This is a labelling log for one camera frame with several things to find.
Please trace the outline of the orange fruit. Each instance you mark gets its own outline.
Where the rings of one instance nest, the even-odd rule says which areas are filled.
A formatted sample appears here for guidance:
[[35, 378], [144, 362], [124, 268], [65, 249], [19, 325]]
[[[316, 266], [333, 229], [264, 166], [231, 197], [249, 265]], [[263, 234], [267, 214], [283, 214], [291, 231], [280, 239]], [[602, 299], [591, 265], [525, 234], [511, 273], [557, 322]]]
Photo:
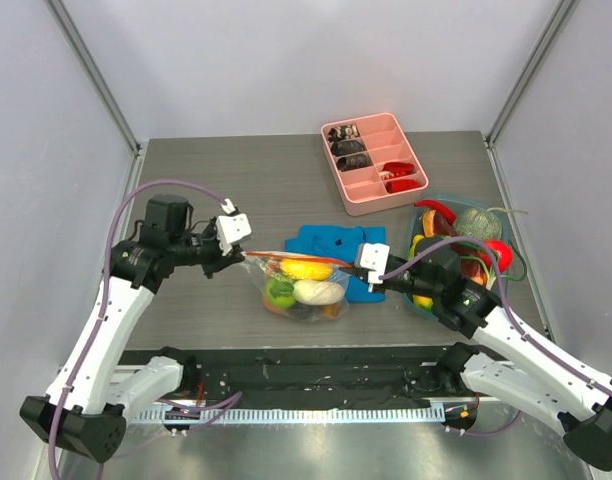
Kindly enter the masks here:
[[336, 319], [341, 315], [341, 312], [344, 308], [344, 303], [336, 303], [329, 305], [320, 306], [321, 315], [328, 319]]

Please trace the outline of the yellow mango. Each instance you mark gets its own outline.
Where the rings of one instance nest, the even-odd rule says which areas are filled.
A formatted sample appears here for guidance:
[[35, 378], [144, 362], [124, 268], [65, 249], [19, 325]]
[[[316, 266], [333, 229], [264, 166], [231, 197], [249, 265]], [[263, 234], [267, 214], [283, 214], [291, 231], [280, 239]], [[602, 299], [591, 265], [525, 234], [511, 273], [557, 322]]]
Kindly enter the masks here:
[[325, 281], [335, 268], [327, 263], [284, 258], [280, 262], [281, 272], [295, 280]]

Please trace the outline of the white radish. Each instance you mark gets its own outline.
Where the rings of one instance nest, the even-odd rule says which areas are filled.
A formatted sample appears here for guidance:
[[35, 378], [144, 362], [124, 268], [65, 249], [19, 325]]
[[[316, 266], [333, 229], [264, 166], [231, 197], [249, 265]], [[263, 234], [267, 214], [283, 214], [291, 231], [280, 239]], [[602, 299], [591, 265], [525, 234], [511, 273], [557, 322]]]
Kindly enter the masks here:
[[294, 296], [299, 303], [322, 306], [342, 301], [345, 289], [335, 282], [298, 280], [294, 283]]

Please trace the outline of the green apple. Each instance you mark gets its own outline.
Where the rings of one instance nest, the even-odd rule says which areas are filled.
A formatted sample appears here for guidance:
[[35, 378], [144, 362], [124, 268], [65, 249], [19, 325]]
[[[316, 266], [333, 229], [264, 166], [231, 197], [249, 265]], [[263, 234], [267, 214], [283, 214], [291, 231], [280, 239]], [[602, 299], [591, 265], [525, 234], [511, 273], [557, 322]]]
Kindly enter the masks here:
[[270, 305], [278, 309], [289, 309], [297, 302], [294, 296], [294, 283], [281, 278], [267, 280], [264, 296]]

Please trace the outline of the clear zip top bag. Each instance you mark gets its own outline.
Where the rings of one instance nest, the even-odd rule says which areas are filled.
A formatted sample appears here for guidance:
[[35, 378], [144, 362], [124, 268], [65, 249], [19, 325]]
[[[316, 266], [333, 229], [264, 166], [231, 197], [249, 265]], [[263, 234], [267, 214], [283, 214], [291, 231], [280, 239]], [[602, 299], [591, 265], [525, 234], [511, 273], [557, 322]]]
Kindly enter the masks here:
[[243, 262], [265, 308], [301, 322], [338, 319], [347, 310], [349, 264], [279, 251], [247, 252]]

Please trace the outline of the red apple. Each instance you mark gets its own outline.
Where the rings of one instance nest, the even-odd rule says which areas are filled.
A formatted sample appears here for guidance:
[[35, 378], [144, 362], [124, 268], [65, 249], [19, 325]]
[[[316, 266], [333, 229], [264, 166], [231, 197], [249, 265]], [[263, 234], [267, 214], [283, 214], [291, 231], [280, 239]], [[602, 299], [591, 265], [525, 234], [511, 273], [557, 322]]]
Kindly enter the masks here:
[[507, 271], [514, 260], [511, 247], [501, 240], [488, 240], [485, 244], [495, 254], [499, 270]]

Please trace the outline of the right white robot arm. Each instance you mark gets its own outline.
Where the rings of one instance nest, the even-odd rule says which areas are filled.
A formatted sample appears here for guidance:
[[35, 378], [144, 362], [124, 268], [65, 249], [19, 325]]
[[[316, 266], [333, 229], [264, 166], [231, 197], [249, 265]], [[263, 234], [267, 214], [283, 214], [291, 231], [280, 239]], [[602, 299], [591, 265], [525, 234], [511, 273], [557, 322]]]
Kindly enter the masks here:
[[464, 276], [456, 241], [426, 238], [409, 260], [386, 244], [363, 243], [347, 271], [372, 291], [430, 298], [440, 324], [476, 343], [455, 344], [442, 357], [443, 391], [492, 396], [551, 428], [580, 460], [611, 471], [612, 377], [521, 320], [504, 288], [491, 291]]

